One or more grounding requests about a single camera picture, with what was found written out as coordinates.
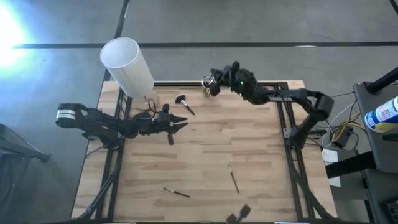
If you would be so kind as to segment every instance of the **gray floor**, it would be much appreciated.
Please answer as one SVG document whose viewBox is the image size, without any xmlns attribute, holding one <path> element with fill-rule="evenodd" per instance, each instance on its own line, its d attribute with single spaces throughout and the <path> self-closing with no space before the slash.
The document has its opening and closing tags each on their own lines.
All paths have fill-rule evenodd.
<svg viewBox="0 0 398 224">
<path fill-rule="evenodd" d="M 107 42 L 114 37 L 122 4 L 123 0 L 0 1 L 24 34 L 20 44 Z M 131 0 L 122 36 L 147 43 L 395 41 L 398 16 L 388 0 Z M 210 68 L 238 60 L 259 80 L 304 80 L 307 88 L 328 95 L 377 79 L 395 68 L 398 58 L 398 47 L 142 52 L 155 80 L 198 80 Z M 52 155 L 48 163 L 30 161 L 7 215 L 0 217 L 5 223 L 69 219 L 88 141 L 79 130 L 57 127 L 55 114 L 63 102 L 97 105 L 104 76 L 99 53 L 100 49 L 15 49 L 1 55 L 0 123 Z M 353 100 L 352 95 L 337 98 L 332 117 Z M 364 136 L 361 140 L 358 149 L 369 150 Z M 339 217 L 366 220 L 362 202 L 335 199 Z"/>
</svg>

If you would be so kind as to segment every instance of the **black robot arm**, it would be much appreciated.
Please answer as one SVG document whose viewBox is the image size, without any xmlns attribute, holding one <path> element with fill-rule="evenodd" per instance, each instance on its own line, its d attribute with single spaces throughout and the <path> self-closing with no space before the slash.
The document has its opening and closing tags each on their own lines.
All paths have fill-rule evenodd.
<svg viewBox="0 0 398 224">
<path fill-rule="evenodd" d="M 148 112 L 139 113 L 128 120 L 110 116 L 96 108 L 87 108 L 79 103 L 61 103 L 58 106 L 56 124 L 61 128 L 78 128 L 87 139 L 97 137 L 104 147 L 113 149 L 119 146 L 120 137 L 134 138 L 138 134 L 150 135 L 167 132 L 169 144 L 174 144 L 173 134 L 188 123 L 187 120 L 169 113 L 169 105 L 163 105 L 156 112 L 157 118 L 152 119 Z"/>
<path fill-rule="evenodd" d="M 304 122 L 293 127 L 289 144 L 294 149 L 304 147 L 307 135 L 319 121 L 326 120 L 331 112 L 334 101 L 329 96 L 317 91 L 306 89 L 298 90 L 268 90 L 258 85 L 253 73 L 244 68 L 240 68 L 238 62 L 232 66 L 226 66 L 222 70 L 211 69 L 211 78 L 204 83 L 210 89 L 210 94 L 216 96 L 220 92 L 220 86 L 227 86 L 231 91 L 242 96 L 244 100 L 254 105 L 274 102 L 295 102 L 303 107 L 308 113 Z"/>
</svg>

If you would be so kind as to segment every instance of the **white paper cup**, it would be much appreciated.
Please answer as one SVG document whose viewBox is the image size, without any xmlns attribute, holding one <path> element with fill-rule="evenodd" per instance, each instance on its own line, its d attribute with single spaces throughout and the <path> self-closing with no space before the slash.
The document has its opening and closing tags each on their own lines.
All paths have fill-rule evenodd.
<svg viewBox="0 0 398 224">
<path fill-rule="evenodd" d="M 100 58 L 128 96 L 143 98 L 151 94 L 154 79 L 135 40 L 119 37 L 109 41 Z"/>
</svg>

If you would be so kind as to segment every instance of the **wooden table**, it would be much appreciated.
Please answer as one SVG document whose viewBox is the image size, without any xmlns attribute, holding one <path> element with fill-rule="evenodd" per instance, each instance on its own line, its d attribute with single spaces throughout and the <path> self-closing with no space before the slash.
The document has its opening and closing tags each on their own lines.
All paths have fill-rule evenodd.
<svg viewBox="0 0 398 224">
<path fill-rule="evenodd" d="M 304 87 L 303 81 L 288 83 L 290 89 Z M 216 98 L 202 97 L 198 87 L 155 90 L 161 104 L 170 103 L 170 112 L 187 117 L 189 125 L 174 136 L 174 146 L 167 144 L 165 133 L 126 141 L 114 221 L 223 222 L 229 214 L 238 214 L 245 203 L 252 208 L 247 222 L 296 220 L 275 103 L 254 106 L 227 89 Z M 105 82 L 98 107 L 114 114 L 118 91 L 116 82 Z M 174 103 L 181 94 L 187 96 L 196 116 Z M 293 106 L 301 123 L 307 114 L 299 105 Z M 100 145 L 90 142 L 88 151 Z M 80 215 L 98 193 L 105 157 L 102 149 L 86 159 L 72 217 Z M 303 157 L 312 192 L 336 216 L 319 147 L 306 146 Z"/>
</svg>

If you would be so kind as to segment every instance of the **black stand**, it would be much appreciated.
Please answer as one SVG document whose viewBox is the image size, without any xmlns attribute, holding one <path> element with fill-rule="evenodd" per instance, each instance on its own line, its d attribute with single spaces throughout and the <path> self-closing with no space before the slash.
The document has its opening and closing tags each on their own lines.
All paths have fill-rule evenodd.
<svg viewBox="0 0 398 224">
<path fill-rule="evenodd" d="M 398 133 L 385 134 L 383 135 L 383 140 L 398 142 Z"/>
<path fill-rule="evenodd" d="M 47 162 L 50 159 L 50 155 L 36 151 L 11 128 L 3 124 L 0 124 L 0 150 L 5 150 L 16 156 L 37 158 L 42 162 Z"/>
<path fill-rule="evenodd" d="M 326 166 L 328 178 L 339 177 L 341 175 L 359 172 L 365 169 L 375 169 L 373 154 L 371 151 L 359 154 L 357 156 L 335 162 Z"/>
<path fill-rule="evenodd" d="M 365 83 L 368 92 L 378 95 L 379 92 L 386 86 L 398 80 L 398 67 L 385 74 L 383 77 L 372 83 Z"/>
</svg>

